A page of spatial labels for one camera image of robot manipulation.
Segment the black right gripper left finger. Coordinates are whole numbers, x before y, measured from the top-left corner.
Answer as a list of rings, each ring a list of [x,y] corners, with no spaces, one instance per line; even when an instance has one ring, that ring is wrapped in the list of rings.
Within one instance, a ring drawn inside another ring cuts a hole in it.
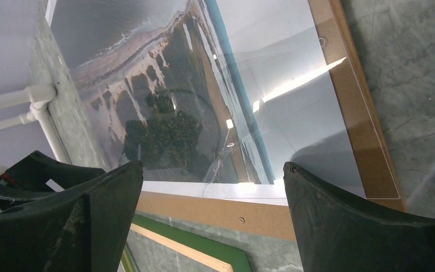
[[[142,185],[131,161],[0,212],[0,271],[116,271]]]

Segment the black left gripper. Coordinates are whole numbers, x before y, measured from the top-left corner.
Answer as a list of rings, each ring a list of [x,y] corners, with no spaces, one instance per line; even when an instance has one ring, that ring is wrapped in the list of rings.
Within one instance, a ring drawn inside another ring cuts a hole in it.
[[[97,178],[101,168],[59,162],[34,151],[0,175],[0,212]]]

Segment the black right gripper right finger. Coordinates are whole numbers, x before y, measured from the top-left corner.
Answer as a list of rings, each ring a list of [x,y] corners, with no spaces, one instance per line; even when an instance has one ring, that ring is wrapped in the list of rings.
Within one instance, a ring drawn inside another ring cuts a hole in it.
[[[293,162],[283,172],[305,271],[435,271],[435,219],[368,201]]]

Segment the white PVC pipe stand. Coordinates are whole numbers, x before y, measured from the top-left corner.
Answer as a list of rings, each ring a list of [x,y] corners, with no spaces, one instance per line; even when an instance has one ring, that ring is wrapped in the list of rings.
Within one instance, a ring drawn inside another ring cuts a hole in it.
[[[28,113],[1,120],[0,130],[37,121],[45,134],[55,158],[59,162],[70,164],[69,155],[48,110],[49,104],[56,96],[57,90],[51,84],[28,86],[23,90],[0,95],[0,109],[30,103]]]

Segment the light wooden picture frame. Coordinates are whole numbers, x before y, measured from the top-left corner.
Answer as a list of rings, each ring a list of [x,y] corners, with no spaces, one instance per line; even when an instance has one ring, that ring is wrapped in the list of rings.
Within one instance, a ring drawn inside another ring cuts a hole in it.
[[[216,271],[252,271],[244,250],[134,215],[130,230]]]

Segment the landscape photo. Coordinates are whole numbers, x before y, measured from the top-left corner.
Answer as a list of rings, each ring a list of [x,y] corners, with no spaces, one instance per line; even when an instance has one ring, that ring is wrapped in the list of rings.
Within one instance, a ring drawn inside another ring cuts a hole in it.
[[[284,165],[406,211],[342,1],[50,1],[105,169],[139,211],[293,240]]]

